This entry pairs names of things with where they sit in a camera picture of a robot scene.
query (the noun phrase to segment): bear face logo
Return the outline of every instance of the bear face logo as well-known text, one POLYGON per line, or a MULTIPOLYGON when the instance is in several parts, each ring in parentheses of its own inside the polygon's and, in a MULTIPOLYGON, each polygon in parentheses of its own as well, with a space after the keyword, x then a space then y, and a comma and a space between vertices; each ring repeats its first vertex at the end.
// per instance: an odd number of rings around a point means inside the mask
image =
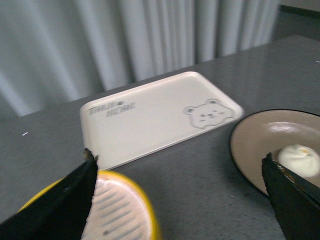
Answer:
POLYGON ((234 111, 221 105, 217 99, 208 99, 205 104, 196 107, 188 106, 183 113, 189 115, 191 126, 198 129, 216 126, 234 119, 234 111))

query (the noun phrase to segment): brown plate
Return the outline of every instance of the brown plate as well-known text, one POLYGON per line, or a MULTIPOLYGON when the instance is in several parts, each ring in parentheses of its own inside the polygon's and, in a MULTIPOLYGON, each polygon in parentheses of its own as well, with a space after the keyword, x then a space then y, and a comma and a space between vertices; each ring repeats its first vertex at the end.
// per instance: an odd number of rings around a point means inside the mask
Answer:
MULTIPOLYGON (((233 159, 243 175, 267 194, 262 177, 262 159, 268 153, 277 160, 280 150, 303 145, 320 154, 320 117, 294 110, 268 110, 242 120, 234 129, 230 147, 233 159)), ((320 174, 305 177, 320 187, 320 174)))

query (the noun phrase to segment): white tray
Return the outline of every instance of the white tray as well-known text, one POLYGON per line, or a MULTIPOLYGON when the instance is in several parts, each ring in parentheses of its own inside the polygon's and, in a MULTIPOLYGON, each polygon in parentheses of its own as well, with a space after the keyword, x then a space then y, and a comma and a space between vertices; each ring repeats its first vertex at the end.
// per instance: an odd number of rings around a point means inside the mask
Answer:
POLYGON ((80 110, 84 145, 112 169, 239 119, 243 109, 197 72, 103 97, 80 110))

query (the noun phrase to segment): gray table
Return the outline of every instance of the gray table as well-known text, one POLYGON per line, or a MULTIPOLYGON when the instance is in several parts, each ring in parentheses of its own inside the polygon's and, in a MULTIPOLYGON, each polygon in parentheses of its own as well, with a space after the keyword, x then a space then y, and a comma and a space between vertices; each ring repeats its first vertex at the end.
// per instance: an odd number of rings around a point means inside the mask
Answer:
MULTIPOLYGON (((320 115, 316 61, 320 42, 292 36, 0 123, 0 221, 83 162, 79 109, 85 103, 196 71, 239 103, 246 116, 269 109, 320 115)), ((115 169, 145 190, 165 239, 284 239, 269 199, 245 179, 231 157, 229 140, 236 124, 115 169)))

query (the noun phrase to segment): curtain fold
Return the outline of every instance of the curtain fold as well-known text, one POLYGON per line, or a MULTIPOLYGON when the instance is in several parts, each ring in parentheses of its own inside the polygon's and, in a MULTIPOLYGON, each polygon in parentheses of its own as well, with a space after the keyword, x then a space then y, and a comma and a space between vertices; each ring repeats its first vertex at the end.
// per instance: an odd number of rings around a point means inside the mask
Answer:
POLYGON ((278 0, 4 0, 0 120, 268 43, 278 0))

